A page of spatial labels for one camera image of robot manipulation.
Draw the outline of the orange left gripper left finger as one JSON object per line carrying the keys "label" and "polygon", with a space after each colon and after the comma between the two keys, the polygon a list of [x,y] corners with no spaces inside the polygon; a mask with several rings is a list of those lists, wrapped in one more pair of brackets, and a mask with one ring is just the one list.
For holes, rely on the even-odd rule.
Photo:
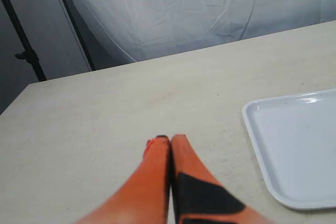
{"label": "orange left gripper left finger", "polygon": [[142,162],[101,206],[77,223],[167,223],[170,190],[170,140],[148,140]]}

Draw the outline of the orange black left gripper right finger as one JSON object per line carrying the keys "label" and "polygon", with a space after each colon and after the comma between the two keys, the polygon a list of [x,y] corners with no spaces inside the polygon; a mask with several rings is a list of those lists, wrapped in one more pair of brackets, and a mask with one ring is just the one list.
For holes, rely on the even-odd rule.
{"label": "orange black left gripper right finger", "polygon": [[176,223],[262,223],[263,217],[228,192],[191,147],[186,135],[171,140]]}

